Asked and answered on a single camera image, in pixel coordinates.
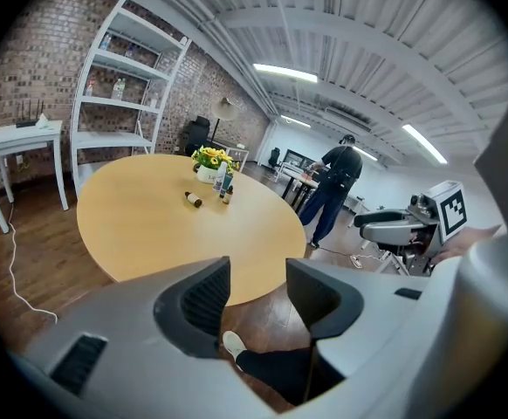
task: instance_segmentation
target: flower vase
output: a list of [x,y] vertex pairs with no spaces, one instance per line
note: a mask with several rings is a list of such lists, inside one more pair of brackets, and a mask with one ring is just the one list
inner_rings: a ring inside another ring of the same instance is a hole
[[213,184],[217,177],[217,169],[209,169],[205,166],[200,166],[196,174],[196,178],[203,183]]

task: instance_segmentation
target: fluorescent light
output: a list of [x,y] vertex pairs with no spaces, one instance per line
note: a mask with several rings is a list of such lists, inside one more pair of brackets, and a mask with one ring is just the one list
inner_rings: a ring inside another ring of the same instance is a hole
[[285,121],[287,121],[288,123],[292,123],[292,122],[296,122],[304,127],[308,127],[308,128],[311,128],[311,125],[310,124],[306,124],[305,122],[303,121],[299,121],[299,120],[294,120],[293,118],[289,118],[288,116],[285,116],[285,115],[281,115],[281,118],[283,118]]
[[371,154],[369,154],[368,152],[365,152],[364,150],[362,149],[359,149],[357,148],[356,146],[353,146],[353,149],[355,149],[359,154],[363,154],[363,155],[366,155],[368,158],[370,158],[371,160],[374,160],[374,161],[378,161],[378,159],[376,157],[373,157]]
[[299,72],[297,70],[292,70],[291,68],[283,68],[281,66],[263,64],[254,64],[254,68],[256,68],[259,72],[284,74],[285,76],[290,76],[291,78],[304,79],[310,82],[318,82],[318,76],[315,74]]
[[448,162],[446,161],[446,159],[442,156],[442,154],[440,152],[438,152],[436,150],[436,148],[429,143],[429,140],[427,140],[424,136],[422,136],[421,134],[419,134],[415,128],[409,124],[406,124],[405,126],[403,126],[403,128],[409,132],[409,134],[415,138],[417,141],[419,141],[431,154],[432,156],[434,156],[438,162],[442,163],[442,164],[448,164]]

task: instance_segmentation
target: round wooden table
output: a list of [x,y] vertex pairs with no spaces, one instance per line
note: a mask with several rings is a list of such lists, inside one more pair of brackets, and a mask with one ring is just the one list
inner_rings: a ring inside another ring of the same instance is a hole
[[[79,233],[115,281],[230,256],[228,306],[285,282],[285,259],[302,258],[305,232],[291,207],[262,183],[235,173],[230,204],[196,179],[188,157],[135,155],[94,173],[78,200]],[[191,205],[184,192],[203,200]]]

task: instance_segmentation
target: lamp shade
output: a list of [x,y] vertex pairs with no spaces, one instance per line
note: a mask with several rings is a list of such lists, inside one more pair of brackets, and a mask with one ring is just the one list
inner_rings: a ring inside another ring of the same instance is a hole
[[238,116],[238,107],[230,103],[225,97],[211,105],[213,114],[220,120],[234,120]]

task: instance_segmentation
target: white ceiling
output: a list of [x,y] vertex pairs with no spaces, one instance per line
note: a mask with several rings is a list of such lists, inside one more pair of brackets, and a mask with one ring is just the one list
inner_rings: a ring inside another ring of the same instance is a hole
[[[358,141],[386,163],[429,157],[401,129],[406,123],[448,161],[476,156],[508,107],[508,37],[478,1],[158,0],[154,6],[196,41],[194,25],[197,43],[268,114],[288,114],[338,137],[341,129],[316,112],[344,110],[372,128]],[[258,73],[252,63],[315,73],[319,82]]]

